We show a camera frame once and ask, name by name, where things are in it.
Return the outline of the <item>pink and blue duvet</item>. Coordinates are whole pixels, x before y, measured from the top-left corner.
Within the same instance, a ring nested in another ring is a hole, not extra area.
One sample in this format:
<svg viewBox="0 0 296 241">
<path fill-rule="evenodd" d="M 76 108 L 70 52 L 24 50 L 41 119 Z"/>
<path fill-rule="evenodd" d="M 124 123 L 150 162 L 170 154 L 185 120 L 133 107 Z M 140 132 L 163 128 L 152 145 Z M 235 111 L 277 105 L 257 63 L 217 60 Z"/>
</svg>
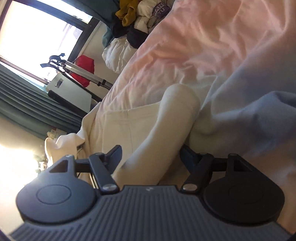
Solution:
<svg viewBox="0 0 296 241">
<path fill-rule="evenodd" d="M 91 150 L 132 128 L 104 114 L 156 103 L 176 83 L 201 104 L 187 144 L 238 153 L 273 180 L 285 194 L 278 221 L 295 232 L 295 1 L 175 1 L 104 98 Z"/>
</svg>

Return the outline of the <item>black garment pile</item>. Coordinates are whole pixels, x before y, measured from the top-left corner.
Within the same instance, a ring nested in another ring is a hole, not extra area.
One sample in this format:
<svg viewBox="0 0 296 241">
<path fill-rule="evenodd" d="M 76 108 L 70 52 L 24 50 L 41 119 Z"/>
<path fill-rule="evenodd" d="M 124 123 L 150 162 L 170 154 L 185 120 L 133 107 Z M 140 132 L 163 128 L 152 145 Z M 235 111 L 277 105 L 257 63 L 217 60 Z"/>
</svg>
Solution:
<svg viewBox="0 0 296 241">
<path fill-rule="evenodd" d="M 125 36 L 129 44 L 138 49 L 147 39 L 148 33 L 136 29 L 134 24 L 135 21 L 131 25 L 124 27 L 120 21 L 116 21 L 111 27 L 111 32 L 115 38 Z"/>
</svg>

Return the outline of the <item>white knit trousers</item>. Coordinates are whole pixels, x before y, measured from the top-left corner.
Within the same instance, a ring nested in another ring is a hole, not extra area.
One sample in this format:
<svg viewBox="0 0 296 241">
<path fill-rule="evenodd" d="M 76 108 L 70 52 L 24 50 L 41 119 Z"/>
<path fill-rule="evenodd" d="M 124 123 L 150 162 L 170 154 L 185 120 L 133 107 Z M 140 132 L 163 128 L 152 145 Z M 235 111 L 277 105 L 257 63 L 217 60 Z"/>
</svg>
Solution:
<svg viewBox="0 0 296 241">
<path fill-rule="evenodd" d="M 103 111 L 98 104 L 82 120 L 78 133 L 45 141 L 49 161 L 65 155 L 86 158 L 122 147 L 122 159 L 112 177 L 124 185 L 181 185 L 188 171 L 179 150 L 189 135 L 200 100 L 187 85 L 175 84 L 161 101 L 138 108 Z"/>
</svg>

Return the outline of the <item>mustard yellow garment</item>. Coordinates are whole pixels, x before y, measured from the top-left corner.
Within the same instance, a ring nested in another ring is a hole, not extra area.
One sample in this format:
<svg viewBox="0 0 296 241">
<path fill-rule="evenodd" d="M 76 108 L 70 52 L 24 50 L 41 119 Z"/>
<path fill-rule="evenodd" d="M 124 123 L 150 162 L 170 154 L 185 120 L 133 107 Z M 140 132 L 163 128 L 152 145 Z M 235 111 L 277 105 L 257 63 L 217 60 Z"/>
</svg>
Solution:
<svg viewBox="0 0 296 241">
<path fill-rule="evenodd" d="M 137 6 L 140 0 L 120 0 L 120 9 L 115 15 L 121 20 L 124 27 L 131 25 L 137 18 Z"/>
</svg>

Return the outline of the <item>red bag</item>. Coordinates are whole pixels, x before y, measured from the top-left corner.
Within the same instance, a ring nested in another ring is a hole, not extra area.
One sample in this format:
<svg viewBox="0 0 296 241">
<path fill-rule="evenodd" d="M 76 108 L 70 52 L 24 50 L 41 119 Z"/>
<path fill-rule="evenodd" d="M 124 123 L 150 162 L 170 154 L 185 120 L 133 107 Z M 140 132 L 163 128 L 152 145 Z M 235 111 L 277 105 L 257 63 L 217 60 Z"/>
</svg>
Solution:
<svg viewBox="0 0 296 241">
<path fill-rule="evenodd" d="M 94 74 L 95 66 L 94 66 L 94 60 L 92 58 L 89 58 L 85 55 L 81 55 L 78 58 L 75 59 L 74 64 L 78 67 Z M 70 75 L 77 80 L 83 87 L 88 87 L 90 84 L 90 81 L 86 78 L 71 72 Z"/>
</svg>

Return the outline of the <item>white printed garment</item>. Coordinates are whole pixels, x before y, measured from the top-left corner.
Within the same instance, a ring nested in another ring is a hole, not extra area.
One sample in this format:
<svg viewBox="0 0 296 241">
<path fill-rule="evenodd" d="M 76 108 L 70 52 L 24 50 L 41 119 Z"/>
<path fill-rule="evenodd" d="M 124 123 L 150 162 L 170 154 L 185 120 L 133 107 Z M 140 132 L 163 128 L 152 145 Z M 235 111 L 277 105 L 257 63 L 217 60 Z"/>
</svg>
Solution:
<svg viewBox="0 0 296 241">
<path fill-rule="evenodd" d="M 143 0 L 137 6 L 137 18 L 133 27 L 144 33 L 151 33 L 171 11 L 175 1 Z"/>
</svg>

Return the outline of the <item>dark green curtain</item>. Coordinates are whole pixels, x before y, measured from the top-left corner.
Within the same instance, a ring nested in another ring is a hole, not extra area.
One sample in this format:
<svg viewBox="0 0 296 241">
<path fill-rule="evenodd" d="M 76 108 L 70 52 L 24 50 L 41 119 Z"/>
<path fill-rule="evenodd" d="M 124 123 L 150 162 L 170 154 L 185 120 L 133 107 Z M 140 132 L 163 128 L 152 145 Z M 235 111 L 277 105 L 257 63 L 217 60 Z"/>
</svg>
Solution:
<svg viewBox="0 0 296 241">
<path fill-rule="evenodd" d="M 66 133 L 77 133 L 82 123 L 80 116 L 3 65 L 1 117 L 43 140 L 55 128 Z"/>
</svg>

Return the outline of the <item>white side table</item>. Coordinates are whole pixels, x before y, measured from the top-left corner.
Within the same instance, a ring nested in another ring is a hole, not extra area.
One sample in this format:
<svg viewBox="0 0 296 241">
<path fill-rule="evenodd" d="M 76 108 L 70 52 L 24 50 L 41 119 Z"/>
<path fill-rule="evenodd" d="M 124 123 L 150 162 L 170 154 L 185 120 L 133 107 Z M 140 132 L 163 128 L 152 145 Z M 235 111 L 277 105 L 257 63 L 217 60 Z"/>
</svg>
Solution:
<svg viewBox="0 0 296 241">
<path fill-rule="evenodd" d="M 62 100 L 73 104 L 86 114 L 91 111 L 91 94 L 76 85 L 67 77 L 58 73 L 46 87 L 47 91 L 53 91 Z"/>
</svg>

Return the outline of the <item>white puffy jacket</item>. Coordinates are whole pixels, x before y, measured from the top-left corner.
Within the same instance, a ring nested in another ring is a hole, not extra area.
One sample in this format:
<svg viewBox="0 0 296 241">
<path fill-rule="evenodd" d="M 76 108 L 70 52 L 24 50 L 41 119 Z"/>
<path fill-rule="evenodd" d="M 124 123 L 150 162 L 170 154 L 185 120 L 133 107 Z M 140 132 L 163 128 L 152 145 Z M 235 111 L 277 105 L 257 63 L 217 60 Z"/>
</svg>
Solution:
<svg viewBox="0 0 296 241">
<path fill-rule="evenodd" d="M 137 49 L 131 46 L 126 36 L 115 38 L 104 49 L 102 59 L 107 68 L 120 74 Z"/>
</svg>

